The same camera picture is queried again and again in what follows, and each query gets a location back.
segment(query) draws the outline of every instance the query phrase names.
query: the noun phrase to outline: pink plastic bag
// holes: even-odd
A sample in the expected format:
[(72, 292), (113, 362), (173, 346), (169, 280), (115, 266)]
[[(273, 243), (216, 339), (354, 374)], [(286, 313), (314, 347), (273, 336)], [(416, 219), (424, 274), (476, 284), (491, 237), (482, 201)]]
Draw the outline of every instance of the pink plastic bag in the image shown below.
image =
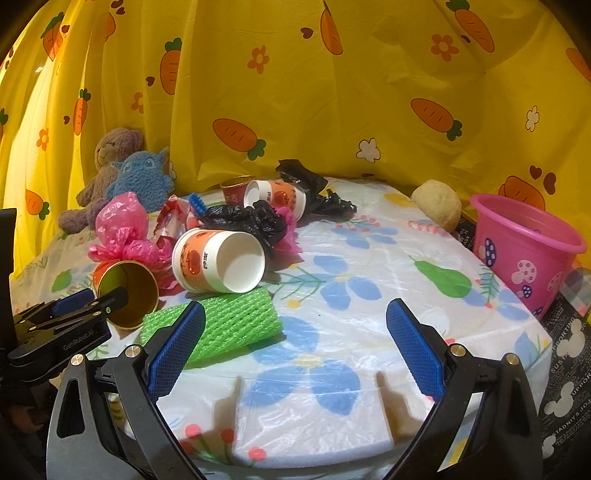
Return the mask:
[(287, 232), (285, 233), (285, 236), (273, 246), (273, 250), (275, 250), (275, 252), (286, 254), (302, 253), (303, 250), (300, 247), (298, 247), (296, 243), (297, 220), (293, 212), (289, 207), (274, 207), (274, 209), (279, 215), (281, 215), (285, 219), (285, 222), (287, 224)]
[(174, 243), (166, 237), (147, 239), (148, 215), (135, 193), (111, 200), (96, 218), (96, 235), (102, 245), (91, 245), (88, 257), (95, 262), (135, 260), (150, 269), (158, 286), (169, 290), (177, 285), (172, 273)]

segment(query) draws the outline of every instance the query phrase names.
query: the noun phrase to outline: metal screw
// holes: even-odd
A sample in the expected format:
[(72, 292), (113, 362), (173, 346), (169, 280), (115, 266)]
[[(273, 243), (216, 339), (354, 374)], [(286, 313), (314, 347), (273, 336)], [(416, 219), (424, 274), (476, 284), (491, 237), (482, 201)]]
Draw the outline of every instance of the metal screw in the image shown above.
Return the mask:
[(74, 355), (72, 357), (72, 360), (70, 360), (70, 363), (72, 365), (80, 365), (83, 361), (84, 361), (84, 355), (82, 355), (81, 353), (77, 353), (76, 355)]
[(137, 357), (142, 351), (142, 348), (139, 345), (131, 345), (125, 349), (125, 356), (129, 358)]
[(508, 353), (505, 358), (511, 365), (519, 365), (519, 357), (514, 353)]
[(466, 355), (466, 349), (462, 345), (460, 345), (459, 343), (454, 343), (450, 347), (449, 351), (454, 356), (464, 356), (464, 355)]

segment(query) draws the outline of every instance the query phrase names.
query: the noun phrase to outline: stuffed animal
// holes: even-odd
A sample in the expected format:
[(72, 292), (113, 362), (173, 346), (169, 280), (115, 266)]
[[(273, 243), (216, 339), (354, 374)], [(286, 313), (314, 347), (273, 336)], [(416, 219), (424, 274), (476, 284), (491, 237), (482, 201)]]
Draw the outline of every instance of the stuffed animal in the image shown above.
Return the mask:
[(114, 128), (100, 139), (95, 149), (98, 174), (76, 195), (76, 202), (83, 209), (66, 210), (57, 219), (57, 224), (65, 233), (78, 233), (87, 226), (95, 229), (96, 216), (109, 203), (105, 198), (106, 189), (119, 173), (114, 165), (139, 151), (142, 143), (140, 132), (126, 128)]
[(418, 187), (410, 199), (425, 215), (447, 232), (453, 232), (460, 221), (462, 203), (446, 184), (437, 180), (427, 180)]
[(119, 173), (107, 189), (107, 199), (110, 201), (122, 193), (134, 192), (146, 212), (162, 209), (174, 190), (173, 180), (163, 173), (169, 150), (165, 147), (159, 154), (136, 152), (118, 164)]

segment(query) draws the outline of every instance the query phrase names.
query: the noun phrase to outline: mushroom print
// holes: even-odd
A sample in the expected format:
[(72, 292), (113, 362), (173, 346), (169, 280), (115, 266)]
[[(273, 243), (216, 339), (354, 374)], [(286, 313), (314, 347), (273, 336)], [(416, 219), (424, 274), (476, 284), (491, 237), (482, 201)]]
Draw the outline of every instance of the mushroom print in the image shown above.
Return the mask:
[(484, 240), (484, 245), (480, 246), (478, 250), (478, 257), (486, 264), (488, 268), (496, 262), (496, 248), (495, 244), (490, 238)]
[(564, 275), (564, 272), (558, 272), (554, 277), (552, 277), (552, 279), (548, 283), (548, 291), (558, 290), (558, 287), (560, 287), (560, 283), (562, 281), (563, 275)]
[(517, 292), (517, 296), (521, 299), (522, 298), (528, 299), (529, 297), (531, 297), (531, 294), (532, 294), (532, 289), (529, 285), (523, 285), (523, 288), (519, 292)]
[(523, 281), (526, 281), (527, 283), (532, 283), (535, 280), (536, 275), (538, 274), (538, 269), (529, 260), (520, 260), (517, 264), (517, 268), (519, 270), (513, 272), (511, 275), (511, 280), (515, 285), (519, 285)]

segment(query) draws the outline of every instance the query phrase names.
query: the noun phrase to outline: black plastic bag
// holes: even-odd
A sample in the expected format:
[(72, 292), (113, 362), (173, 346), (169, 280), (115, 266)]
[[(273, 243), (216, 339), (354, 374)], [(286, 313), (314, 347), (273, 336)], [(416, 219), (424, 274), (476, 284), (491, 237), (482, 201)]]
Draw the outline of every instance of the black plastic bag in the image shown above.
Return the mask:
[(273, 245), (287, 233), (285, 219), (264, 200), (256, 201), (252, 207), (215, 205), (208, 208), (199, 219), (207, 229), (254, 235), (269, 257), (273, 256)]
[(292, 183), (301, 188), (306, 194), (306, 208), (304, 214), (315, 213), (326, 216), (347, 216), (357, 212), (357, 206), (347, 200), (343, 200), (335, 192), (328, 190), (328, 196), (321, 195), (328, 180), (308, 170), (299, 160), (280, 160), (275, 169), (283, 181)]

